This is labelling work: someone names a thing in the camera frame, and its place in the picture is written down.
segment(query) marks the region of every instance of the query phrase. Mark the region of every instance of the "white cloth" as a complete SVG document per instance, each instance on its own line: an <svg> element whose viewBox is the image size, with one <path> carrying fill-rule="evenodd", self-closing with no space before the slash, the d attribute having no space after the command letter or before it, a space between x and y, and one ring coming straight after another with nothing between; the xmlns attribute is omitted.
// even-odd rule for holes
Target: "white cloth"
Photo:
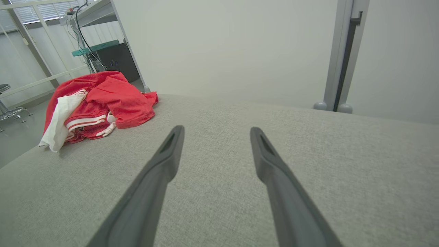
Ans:
<svg viewBox="0 0 439 247"><path fill-rule="evenodd" d="M41 138L39 146L49 145L49 148L55 153L61 149L68 135L68 129L64 122L85 99L86 95L85 90L80 90L73 95L58 98L52 120Z"/></svg>
<svg viewBox="0 0 439 247"><path fill-rule="evenodd" d="M107 135L109 135L116 128L116 119L117 117L115 117L111 112L109 112L107 115L107 121L110 123L110 125L103 131L97 133L96 136L102 135L103 137L106 137Z"/></svg>

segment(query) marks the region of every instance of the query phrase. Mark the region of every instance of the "stool leg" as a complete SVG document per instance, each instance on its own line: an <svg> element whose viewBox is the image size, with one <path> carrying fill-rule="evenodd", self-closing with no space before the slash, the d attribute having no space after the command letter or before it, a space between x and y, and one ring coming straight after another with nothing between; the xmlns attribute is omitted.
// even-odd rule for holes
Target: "stool leg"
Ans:
<svg viewBox="0 0 439 247"><path fill-rule="evenodd" d="M26 109L26 108L23 108L23 111L27 111L28 114L29 114L29 116L32 116L32 115L33 115L33 113L30 113L30 111L29 111L28 109Z"/></svg>
<svg viewBox="0 0 439 247"><path fill-rule="evenodd" d="M0 111L3 114L6 114L9 111L8 108L3 104L3 102L1 100L0 100Z"/></svg>
<svg viewBox="0 0 439 247"><path fill-rule="evenodd" d="M22 123L26 122L26 120L23 120L22 117L20 117L20 115L17 114L16 116L22 121Z"/></svg>

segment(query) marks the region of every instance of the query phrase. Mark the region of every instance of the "stool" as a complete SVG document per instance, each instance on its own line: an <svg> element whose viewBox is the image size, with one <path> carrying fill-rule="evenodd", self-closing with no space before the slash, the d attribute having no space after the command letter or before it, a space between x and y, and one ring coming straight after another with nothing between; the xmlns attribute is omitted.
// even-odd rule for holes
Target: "stool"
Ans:
<svg viewBox="0 0 439 247"><path fill-rule="evenodd" d="M8 90L9 88L11 88L9 86L9 84L0 84L0 94L6 90ZM3 121L5 119L8 119L12 116L15 116L14 119L19 118L22 123L26 122L26 120L23 120L22 117L20 117L19 113L22 111L26 111L29 116L32 115L33 113L30 113L27 109L23 108L23 107L17 107L14 109L9 110L4 104L3 102L0 100L0 111L2 112L2 114L0 115L0 121Z"/></svg>

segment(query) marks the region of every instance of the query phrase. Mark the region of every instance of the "gray floor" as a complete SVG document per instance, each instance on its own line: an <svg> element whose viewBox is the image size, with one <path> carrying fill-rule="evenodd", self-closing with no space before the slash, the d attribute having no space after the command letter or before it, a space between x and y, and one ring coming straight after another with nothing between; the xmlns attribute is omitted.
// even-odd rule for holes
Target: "gray floor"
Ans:
<svg viewBox="0 0 439 247"><path fill-rule="evenodd" d="M140 91L144 91L140 79L131 84ZM4 129L3 132L0 132L0 168L40 143L48 104L49 101L46 101L34 107L29 107L29 111L33 113L32 116L20 115L26 120L25 123L21 123L18 119L8 119L0 122L0 126Z"/></svg>

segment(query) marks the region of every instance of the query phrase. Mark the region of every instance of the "gray upholstered table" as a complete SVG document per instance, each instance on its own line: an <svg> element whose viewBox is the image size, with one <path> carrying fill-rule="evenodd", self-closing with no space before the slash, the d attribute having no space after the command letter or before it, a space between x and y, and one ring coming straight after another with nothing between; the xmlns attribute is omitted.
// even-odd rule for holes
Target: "gray upholstered table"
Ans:
<svg viewBox="0 0 439 247"><path fill-rule="evenodd" d="M276 246L250 127L346 246L438 246L439 126L160 95L156 116L0 169L0 246L84 246L171 128L186 128L156 246Z"/></svg>

